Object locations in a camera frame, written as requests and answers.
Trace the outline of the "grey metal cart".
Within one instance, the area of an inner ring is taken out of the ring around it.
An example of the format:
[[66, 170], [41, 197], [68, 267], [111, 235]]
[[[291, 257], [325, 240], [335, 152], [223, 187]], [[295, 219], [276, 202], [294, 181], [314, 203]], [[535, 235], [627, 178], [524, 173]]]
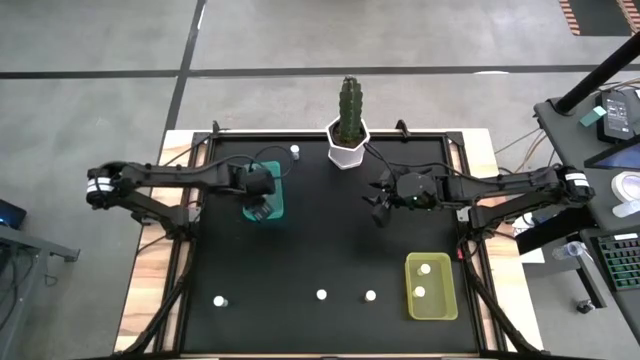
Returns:
[[50, 256], [75, 262], [79, 249], [0, 224], [0, 360], [13, 360], [35, 287]]

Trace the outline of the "dark mat red striped edge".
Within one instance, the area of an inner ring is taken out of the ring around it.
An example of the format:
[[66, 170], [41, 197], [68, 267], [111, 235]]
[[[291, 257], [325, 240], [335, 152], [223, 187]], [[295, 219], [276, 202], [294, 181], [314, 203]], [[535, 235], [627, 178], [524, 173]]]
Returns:
[[630, 36], [640, 30], [636, 0], [557, 0], [574, 36]]

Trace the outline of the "green cactus plant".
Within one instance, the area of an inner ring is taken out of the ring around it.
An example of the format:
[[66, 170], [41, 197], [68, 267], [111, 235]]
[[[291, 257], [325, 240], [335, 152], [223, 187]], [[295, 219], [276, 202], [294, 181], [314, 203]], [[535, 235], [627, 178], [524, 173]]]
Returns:
[[352, 146], [361, 139], [363, 104], [361, 84], [355, 77], [344, 78], [339, 97], [338, 141], [343, 146]]

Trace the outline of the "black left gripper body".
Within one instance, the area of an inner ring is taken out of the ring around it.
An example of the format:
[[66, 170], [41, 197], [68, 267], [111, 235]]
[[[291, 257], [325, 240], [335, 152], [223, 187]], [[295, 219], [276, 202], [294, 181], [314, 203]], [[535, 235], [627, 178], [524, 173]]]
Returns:
[[251, 221], [267, 220], [275, 211], [271, 196], [276, 193], [275, 179], [268, 169], [247, 167], [240, 177], [243, 210]]

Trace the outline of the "dark grey desk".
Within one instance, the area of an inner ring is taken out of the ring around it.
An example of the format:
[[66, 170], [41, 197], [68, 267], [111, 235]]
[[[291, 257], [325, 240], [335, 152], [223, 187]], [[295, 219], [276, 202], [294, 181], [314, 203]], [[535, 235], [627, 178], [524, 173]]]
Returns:
[[599, 242], [603, 239], [612, 240], [616, 235], [631, 233], [638, 235], [634, 242], [640, 246], [640, 213], [626, 218], [615, 217], [612, 208], [618, 204], [618, 199], [611, 189], [611, 180], [619, 172], [615, 169], [584, 166], [587, 159], [612, 147], [597, 139], [594, 125], [585, 127], [579, 123], [580, 118], [595, 106], [595, 98], [587, 98], [567, 115], [557, 113], [554, 105], [553, 99], [536, 104], [534, 112], [537, 121], [561, 162], [585, 172], [589, 184], [595, 189], [595, 197], [582, 207], [561, 210], [555, 217], [526, 235], [540, 235], [547, 241], [577, 236], [585, 241], [607, 289], [640, 344], [640, 285], [631, 289], [617, 289], [599, 247]]

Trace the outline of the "dark tablet screen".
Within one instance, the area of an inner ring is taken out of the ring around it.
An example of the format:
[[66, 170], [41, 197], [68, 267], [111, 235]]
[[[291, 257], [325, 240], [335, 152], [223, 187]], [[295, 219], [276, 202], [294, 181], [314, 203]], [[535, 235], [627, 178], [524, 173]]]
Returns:
[[640, 171], [640, 134], [586, 159], [584, 166]]

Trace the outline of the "clear plastic bottle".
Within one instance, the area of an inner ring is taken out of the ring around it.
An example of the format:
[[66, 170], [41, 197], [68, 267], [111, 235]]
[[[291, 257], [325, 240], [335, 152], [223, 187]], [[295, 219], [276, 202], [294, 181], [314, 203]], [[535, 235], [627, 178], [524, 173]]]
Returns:
[[552, 250], [552, 257], [556, 260], [566, 260], [586, 255], [591, 257], [586, 245], [581, 241], [571, 241]]

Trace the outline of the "white plastic bottle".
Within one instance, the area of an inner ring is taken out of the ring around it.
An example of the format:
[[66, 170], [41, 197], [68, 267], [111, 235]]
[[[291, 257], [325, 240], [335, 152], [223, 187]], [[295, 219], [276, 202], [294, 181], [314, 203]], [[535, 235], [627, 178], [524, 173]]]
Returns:
[[612, 213], [618, 218], [625, 218], [640, 212], [640, 200], [632, 200], [616, 205]]

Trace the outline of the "small teal box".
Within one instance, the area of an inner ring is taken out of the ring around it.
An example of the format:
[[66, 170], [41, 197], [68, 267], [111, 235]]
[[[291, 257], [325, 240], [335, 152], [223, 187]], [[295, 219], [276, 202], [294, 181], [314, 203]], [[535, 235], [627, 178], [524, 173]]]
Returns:
[[579, 123], [584, 127], [590, 127], [597, 123], [605, 114], [606, 110], [602, 106], [595, 106], [587, 114], [581, 117]]

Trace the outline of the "black keyboard green keys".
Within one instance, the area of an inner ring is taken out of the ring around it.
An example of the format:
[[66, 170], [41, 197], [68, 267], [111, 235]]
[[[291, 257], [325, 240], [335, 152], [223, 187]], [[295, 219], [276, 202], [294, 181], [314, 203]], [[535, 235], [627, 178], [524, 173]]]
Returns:
[[640, 234], [593, 238], [596, 255], [616, 291], [640, 289]]

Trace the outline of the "black pole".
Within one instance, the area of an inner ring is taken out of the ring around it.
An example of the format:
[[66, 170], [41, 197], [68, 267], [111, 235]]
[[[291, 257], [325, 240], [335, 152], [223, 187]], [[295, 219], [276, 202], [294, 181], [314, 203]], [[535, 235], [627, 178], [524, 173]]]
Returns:
[[635, 33], [600, 65], [583, 78], [553, 105], [555, 111], [566, 115], [593, 91], [606, 83], [634, 59], [640, 56], [640, 32]]

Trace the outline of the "teal plastic bin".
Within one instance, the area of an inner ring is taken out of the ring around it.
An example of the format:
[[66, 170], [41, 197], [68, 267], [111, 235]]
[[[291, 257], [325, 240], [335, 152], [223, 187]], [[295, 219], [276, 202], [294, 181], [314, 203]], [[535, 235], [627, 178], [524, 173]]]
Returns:
[[[278, 161], [266, 161], [262, 162], [261, 164], [271, 172], [274, 178], [281, 176], [281, 166]], [[262, 169], [262, 167], [257, 163], [254, 163], [251, 167], [246, 164], [244, 165], [244, 167], [246, 170]], [[284, 215], [284, 189], [281, 179], [275, 179], [275, 193], [270, 195], [263, 195], [263, 198], [265, 199], [265, 205], [270, 206], [271, 212], [268, 214], [268, 216], [263, 217], [260, 220], [276, 220]], [[244, 217], [249, 221], [258, 221], [248, 208], [243, 207], [242, 213]]]

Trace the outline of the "white tape roll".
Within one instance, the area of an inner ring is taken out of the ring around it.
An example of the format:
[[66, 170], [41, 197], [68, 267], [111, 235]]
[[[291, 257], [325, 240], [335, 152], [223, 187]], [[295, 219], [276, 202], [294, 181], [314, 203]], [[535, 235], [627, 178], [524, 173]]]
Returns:
[[611, 180], [611, 189], [622, 203], [640, 200], [640, 172], [619, 173]]

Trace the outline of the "black power adapter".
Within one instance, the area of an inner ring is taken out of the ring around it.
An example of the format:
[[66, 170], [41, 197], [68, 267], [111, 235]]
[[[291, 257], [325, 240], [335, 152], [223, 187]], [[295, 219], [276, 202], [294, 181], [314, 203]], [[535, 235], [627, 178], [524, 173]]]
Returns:
[[604, 115], [597, 122], [597, 138], [606, 143], [617, 143], [631, 139], [634, 135], [630, 126], [627, 97], [620, 91], [604, 91], [596, 97], [596, 104], [604, 109]]

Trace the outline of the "white paper sheet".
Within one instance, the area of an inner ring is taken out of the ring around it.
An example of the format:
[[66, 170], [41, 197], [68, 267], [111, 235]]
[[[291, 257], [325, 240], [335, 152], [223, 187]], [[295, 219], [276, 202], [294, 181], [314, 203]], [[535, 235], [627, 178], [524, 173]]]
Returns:
[[[526, 230], [534, 227], [533, 215], [526, 213], [516, 218], [512, 223], [513, 235], [519, 235]], [[544, 264], [544, 254], [541, 248], [529, 251], [520, 256], [520, 260], [523, 264]]]

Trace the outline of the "white hexagonal plant pot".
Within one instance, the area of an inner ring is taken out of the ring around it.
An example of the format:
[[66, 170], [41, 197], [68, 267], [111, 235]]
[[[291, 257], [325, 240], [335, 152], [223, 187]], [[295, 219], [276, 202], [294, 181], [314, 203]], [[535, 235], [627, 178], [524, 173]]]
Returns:
[[328, 158], [333, 162], [340, 170], [348, 170], [356, 168], [361, 165], [364, 154], [365, 145], [370, 141], [369, 129], [364, 120], [361, 121], [361, 133], [363, 138], [356, 144], [355, 147], [344, 147], [339, 145], [334, 140], [334, 129], [339, 123], [339, 118], [336, 117], [326, 127], [325, 132], [329, 143]]

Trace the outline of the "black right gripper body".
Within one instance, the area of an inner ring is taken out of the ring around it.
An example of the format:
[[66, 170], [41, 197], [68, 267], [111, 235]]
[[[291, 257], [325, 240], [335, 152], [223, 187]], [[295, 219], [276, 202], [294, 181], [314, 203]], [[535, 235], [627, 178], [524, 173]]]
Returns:
[[387, 204], [393, 208], [431, 210], [440, 204], [435, 178], [417, 172], [392, 172]]

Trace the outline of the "yellow plastic bin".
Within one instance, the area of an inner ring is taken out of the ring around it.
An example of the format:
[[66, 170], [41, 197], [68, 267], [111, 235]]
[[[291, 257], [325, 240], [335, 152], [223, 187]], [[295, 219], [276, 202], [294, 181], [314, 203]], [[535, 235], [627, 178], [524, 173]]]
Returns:
[[[417, 269], [423, 263], [431, 266], [431, 272], [419, 276]], [[408, 313], [413, 320], [451, 321], [458, 317], [451, 259], [446, 253], [409, 253], [404, 270]], [[412, 295], [417, 286], [425, 288], [423, 298]]]

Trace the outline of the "blue-lit dark device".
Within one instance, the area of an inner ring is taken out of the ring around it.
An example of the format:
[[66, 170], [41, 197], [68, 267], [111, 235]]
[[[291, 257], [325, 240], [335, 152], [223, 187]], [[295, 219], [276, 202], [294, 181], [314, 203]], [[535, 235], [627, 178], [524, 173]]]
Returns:
[[0, 199], [0, 225], [20, 230], [27, 211], [10, 202]]

